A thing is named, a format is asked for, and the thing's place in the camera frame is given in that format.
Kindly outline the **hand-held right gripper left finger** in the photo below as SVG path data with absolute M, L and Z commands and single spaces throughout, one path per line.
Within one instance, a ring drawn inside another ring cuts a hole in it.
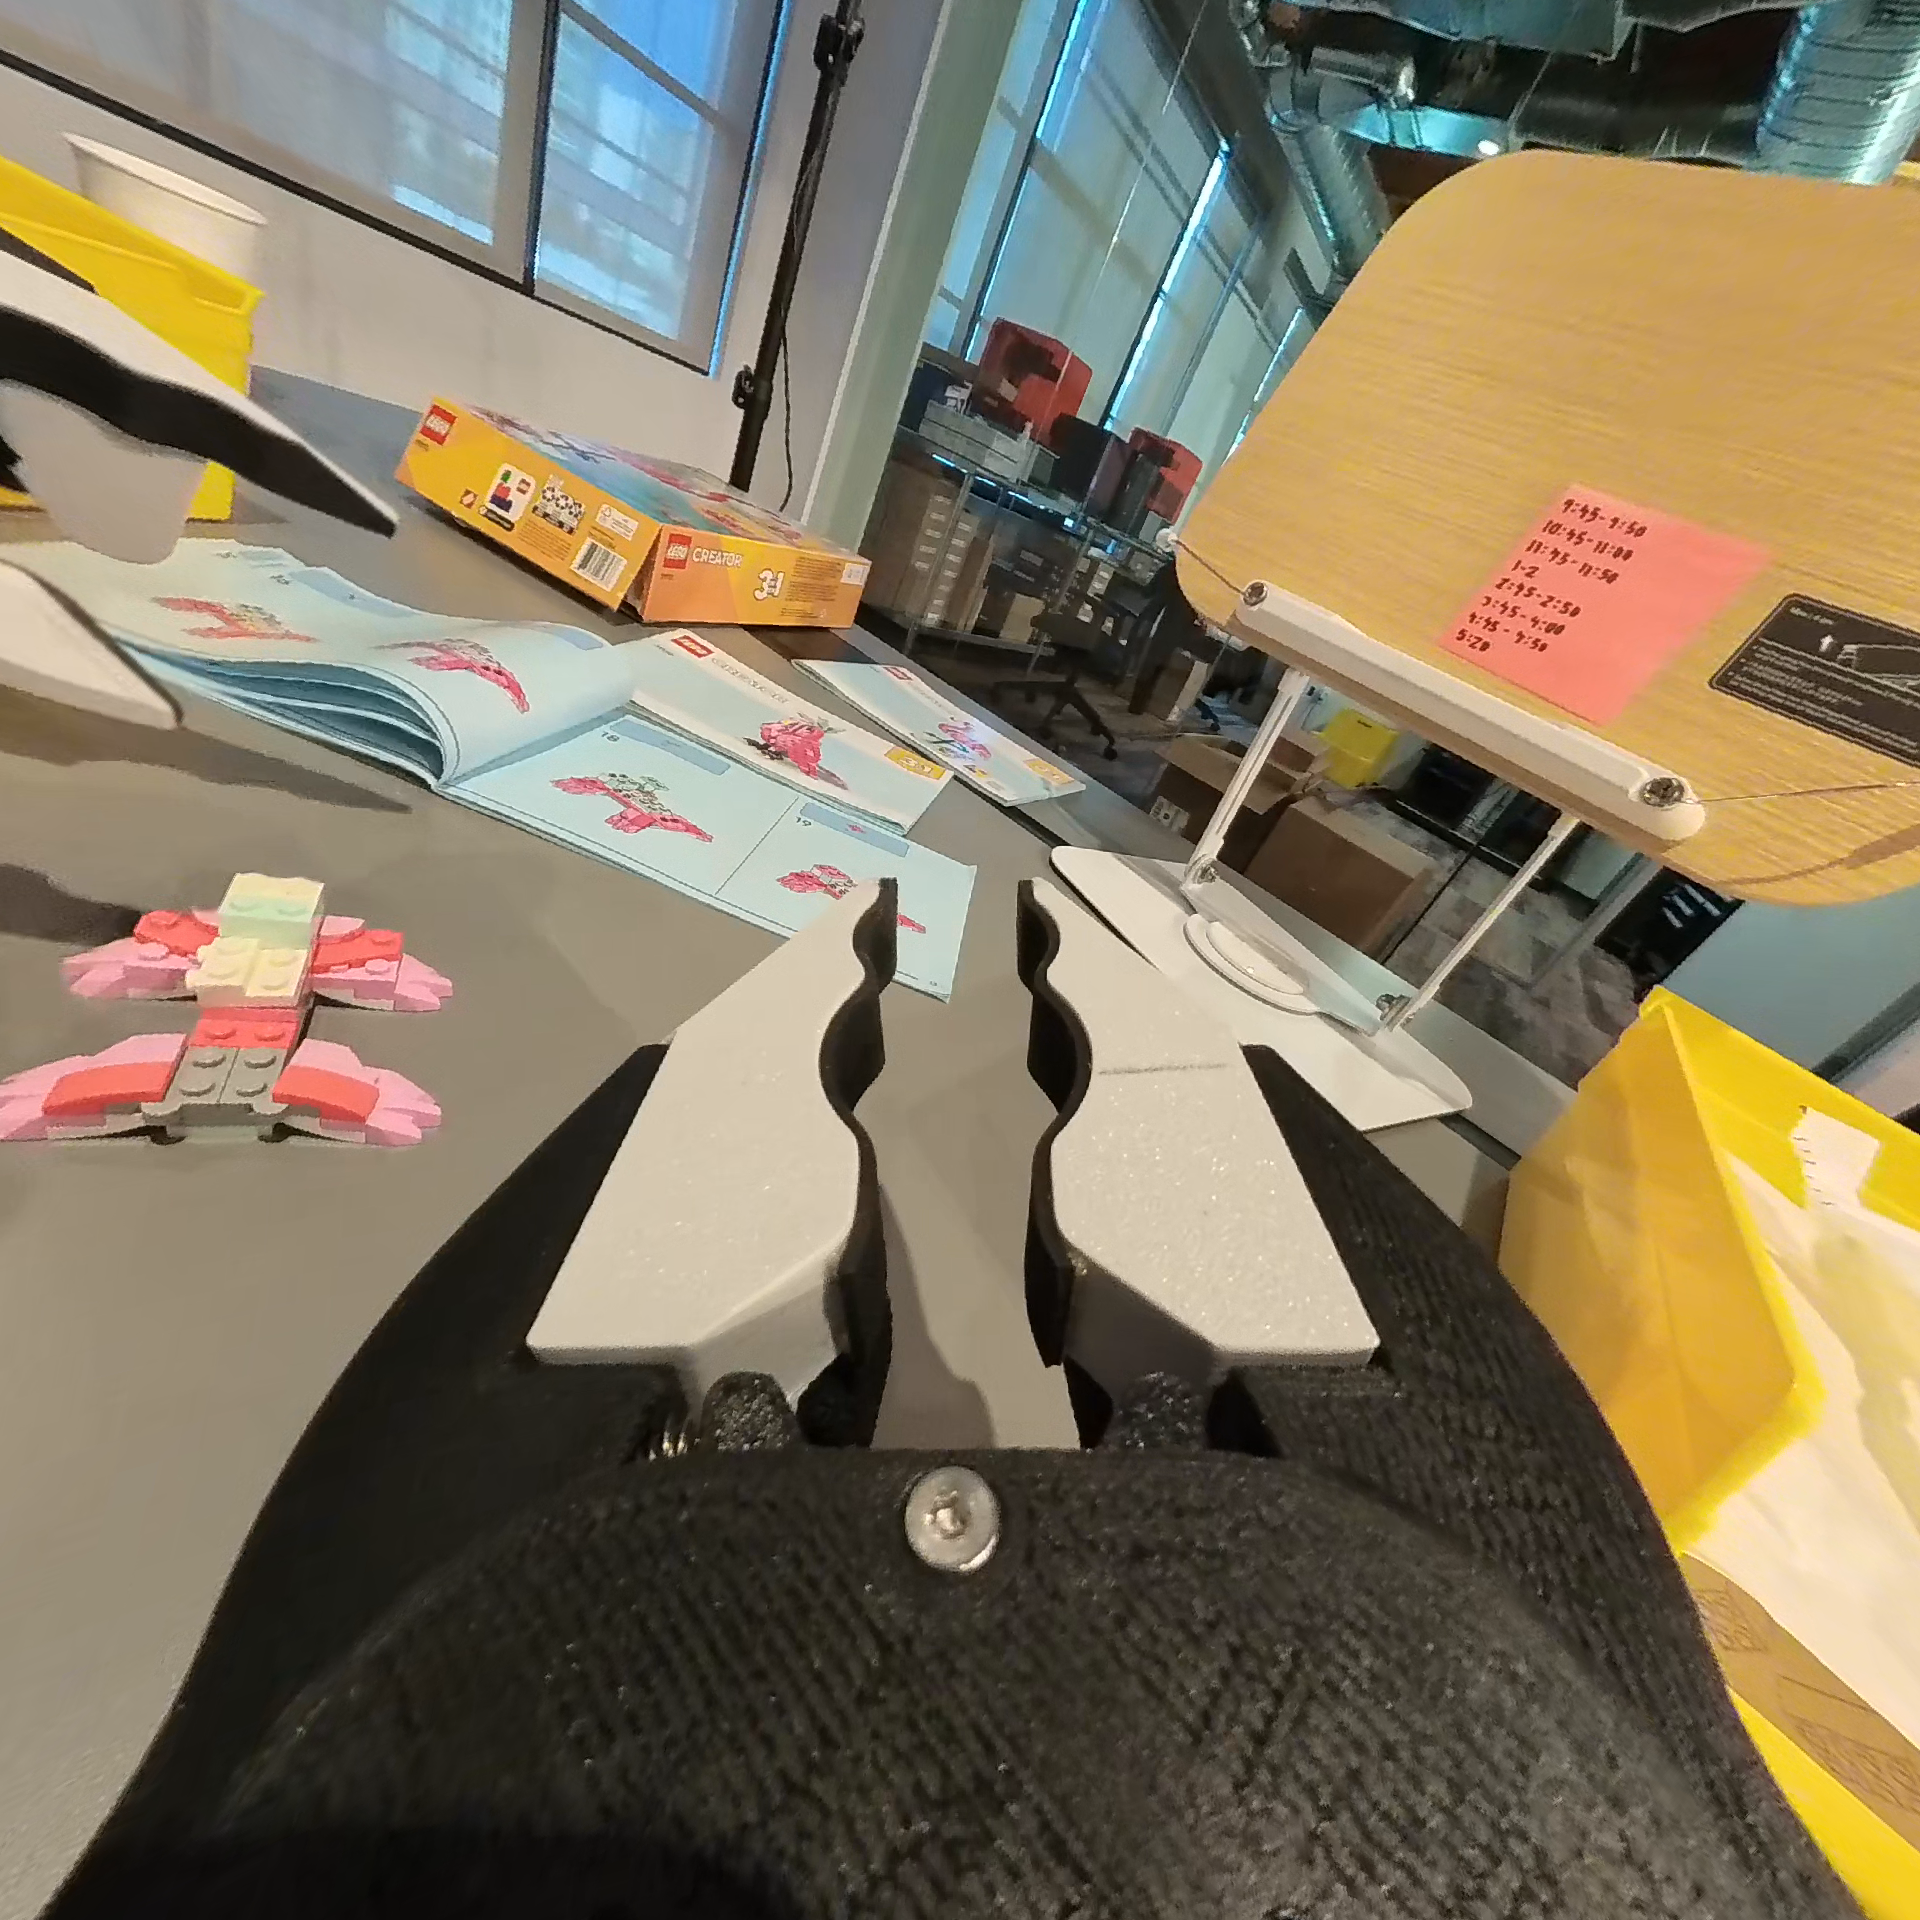
M 790 1400 L 858 1347 L 873 1222 L 858 1100 L 885 1066 L 893 879 L 858 882 L 683 1020 L 528 1325 L 543 1365 L 657 1365 L 689 1400 L 765 1374 Z

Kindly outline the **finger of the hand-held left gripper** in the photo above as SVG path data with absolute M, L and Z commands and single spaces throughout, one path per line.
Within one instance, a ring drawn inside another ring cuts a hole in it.
M 16 565 L 2 565 L 2 688 L 155 731 L 181 725 L 176 700 L 112 634 Z
M 376 536 L 393 506 L 86 278 L 2 245 L 2 486 L 127 565 L 180 541 L 205 466 Z

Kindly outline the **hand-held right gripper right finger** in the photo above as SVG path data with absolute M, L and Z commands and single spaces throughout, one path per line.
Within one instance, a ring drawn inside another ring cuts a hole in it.
M 1241 1043 L 1047 879 L 1020 885 L 1037 1144 L 1026 1301 L 1077 1417 L 1149 1377 L 1363 1369 L 1380 1332 Z

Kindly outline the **pink brick animal model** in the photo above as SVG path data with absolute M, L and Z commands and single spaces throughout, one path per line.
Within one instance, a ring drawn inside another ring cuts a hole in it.
M 313 1034 L 322 1008 L 424 1016 L 451 978 L 401 929 L 329 913 L 322 885 L 235 872 L 215 908 L 146 910 L 116 940 L 60 960 L 66 992 L 189 1011 L 2 1080 L 2 1139 L 181 1141 L 216 1130 L 416 1148 L 441 1126 L 409 1076 Z

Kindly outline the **grey desk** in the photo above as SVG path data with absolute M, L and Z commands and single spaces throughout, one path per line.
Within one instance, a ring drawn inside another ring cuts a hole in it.
M 397 501 L 397 539 L 254 490 L 258 539 L 421 611 L 631 636 L 393 482 L 417 405 L 288 371 L 253 396 Z M 68 994 L 60 954 L 125 910 L 216 904 L 235 871 L 317 875 L 451 975 L 430 1016 L 325 1024 L 445 1108 L 424 1148 L 249 1137 L 2 1144 L 2 1914 L 35 1916 L 174 1705 L 258 1510 L 421 1266 L 639 1043 L 772 952 L 658 885 L 445 802 L 386 765 L 181 700 L 176 731 L 2 693 L 2 1070 L 172 1021 Z M 1054 842 L 1176 856 L 1108 792 L 1009 814 L 948 787 L 919 838 L 977 887 L 948 1000 L 893 988 L 860 1103 L 885 1184 L 896 1358 L 882 1447 L 1062 1447 L 1020 1241 L 1050 1107 L 1026 1068 L 1018 887 Z M 292 1229 L 266 1279 L 188 1229 Z

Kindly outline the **yellow storage bin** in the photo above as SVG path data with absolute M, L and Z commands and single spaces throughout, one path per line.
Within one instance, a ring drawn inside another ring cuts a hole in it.
M 1816 1413 L 1736 1171 L 1797 1200 L 1805 1108 L 1884 1141 L 1868 1205 L 1918 1229 L 1915 1127 L 1656 989 L 1508 1176 L 1499 1266 L 1640 1478 L 1774 1779 L 1868 1916 L 1915 1916 L 1918 1746 L 1696 1557 Z
M 2 228 L 86 278 L 201 368 L 247 390 L 260 288 L 89 204 L 78 186 L 2 160 Z

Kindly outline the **white paper cup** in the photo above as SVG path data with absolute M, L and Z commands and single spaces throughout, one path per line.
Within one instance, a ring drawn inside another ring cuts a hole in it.
M 180 247 L 209 269 L 262 288 L 266 215 L 158 160 L 113 148 L 83 133 L 63 137 L 75 160 L 78 189 L 89 204 Z

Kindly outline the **brown cardboard box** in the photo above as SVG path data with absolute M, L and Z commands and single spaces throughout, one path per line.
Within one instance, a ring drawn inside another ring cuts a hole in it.
M 1198 842 L 1241 757 L 1248 746 L 1237 739 L 1183 735 L 1167 744 L 1149 817 Z M 1437 894 L 1445 867 L 1374 824 L 1359 802 L 1331 802 L 1329 765 L 1321 735 L 1286 729 L 1225 824 L 1220 861 L 1348 947 L 1385 956 Z

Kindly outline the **open light blue instruction booklet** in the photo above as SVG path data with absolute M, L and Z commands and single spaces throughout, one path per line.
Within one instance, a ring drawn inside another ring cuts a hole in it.
M 561 620 L 416 611 L 280 548 L 125 565 L 7 551 L 172 687 L 421 777 L 440 796 L 793 936 L 858 882 L 900 891 L 898 978 L 955 989 L 973 871 L 631 708 L 619 646 Z

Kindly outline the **parrot cover instruction booklet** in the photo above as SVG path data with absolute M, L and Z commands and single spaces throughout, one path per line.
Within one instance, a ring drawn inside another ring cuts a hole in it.
M 879 828 L 912 830 L 948 769 L 679 628 L 619 646 L 631 708 L 717 754 Z

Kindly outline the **large window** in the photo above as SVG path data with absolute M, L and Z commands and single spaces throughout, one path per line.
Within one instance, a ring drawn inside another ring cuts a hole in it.
M 2 61 L 714 371 L 786 2 L 5 2 Z

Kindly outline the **orange brick set box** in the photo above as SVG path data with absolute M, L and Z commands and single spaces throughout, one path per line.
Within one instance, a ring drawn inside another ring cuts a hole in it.
M 704 470 L 441 396 L 397 480 L 553 582 L 653 626 L 844 628 L 873 571 Z

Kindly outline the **flamingo cover instruction booklet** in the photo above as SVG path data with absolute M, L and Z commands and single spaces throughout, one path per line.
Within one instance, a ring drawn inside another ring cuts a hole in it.
M 912 666 L 868 658 L 803 658 L 801 672 L 833 688 L 912 752 L 1003 809 L 1065 799 L 1084 780 L 958 706 Z

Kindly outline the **black office chair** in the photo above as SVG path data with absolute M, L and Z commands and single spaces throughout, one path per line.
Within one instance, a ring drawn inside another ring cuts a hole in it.
M 1037 688 L 1047 693 L 1047 710 L 1037 722 L 1037 738 L 1053 744 L 1057 722 L 1065 712 L 1077 712 L 1098 744 L 1100 757 L 1118 761 L 1119 739 L 1091 701 L 1087 687 L 1083 682 L 1103 631 L 1107 607 L 1095 598 L 1083 598 L 1075 607 L 1050 607 L 1037 619 L 1037 643 L 1042 643 L 1047 654 L 1047 672 L 1037 674 Z

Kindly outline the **metal storage shelf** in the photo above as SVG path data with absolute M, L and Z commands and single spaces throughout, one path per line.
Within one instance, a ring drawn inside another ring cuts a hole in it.
M 1033 647 L 1037 619 L 1146 589 L 1169 529 L 1142 501 L 1127 434 L 1083 415 L 1053 442 L 980 417 L 977 362 L 921 346 L 860 541 L 866 601 L 921 640 Z

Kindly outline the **black tripod pole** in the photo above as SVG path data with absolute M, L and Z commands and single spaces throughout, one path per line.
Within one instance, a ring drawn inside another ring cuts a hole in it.
M 752 486 L 759 463 L 765 425 L 772 415 L 772 402 L 778 394 L 790 394 L 786 338 L 793 322 L 793 303 L 801 288 L 803 250 L 810 232 L 814 205 L 820 204 L 820 184 L 826 169 L 829 133 L 839 120 L 839 106 L 847 91 L 851 61 L 858 60 L 863 40 L 863 2 L 835 2 L 826 14 L 821 14 L 810 45 L 816 86 L 803 133 L 801 170 L 783 216 L 780 254 L 772 274 L 772 291 L 765 306 L 759 346 L 753 352 L 753 361 L 744 367 L 733 379 L 733 402 L 741 411 L 741 430 L 736 437 L 733 466 L 727 480 L 736 490 L 745 490 Z

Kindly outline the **pink sticky note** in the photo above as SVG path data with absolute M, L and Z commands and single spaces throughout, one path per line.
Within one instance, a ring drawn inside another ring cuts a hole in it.
M 1769 565 L 1751 539 L 1568 486 L 1464 601 L 1439 647 L 1607 727 Z

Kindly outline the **wooden book stand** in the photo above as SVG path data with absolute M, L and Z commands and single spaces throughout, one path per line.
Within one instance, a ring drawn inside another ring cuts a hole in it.
M 1439 636 L 1559 489 L 1770 552 L 1607 727 Z M 1502 1148 L 1572 1093 L 1454 1039 L 1428 982 L 1309 962 L 1222 871 L 1225 811 L 1309 687 L 1729 901 L 1918 882 L 1918 189 L 1526 151 L 1420 197 L 1321 322 L 1176 539 L 1193 607 L 1281 658 L 1188 861 L 1062 849 L 1142 956 L 1283 1053 L 1359 1127 L 1403 1099 Z

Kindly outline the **silver ceiling duct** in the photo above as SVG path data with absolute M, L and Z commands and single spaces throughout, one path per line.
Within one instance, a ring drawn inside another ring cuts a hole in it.
M 1283 129 L 1918 178 L 1915 2 L 1232 2 Z

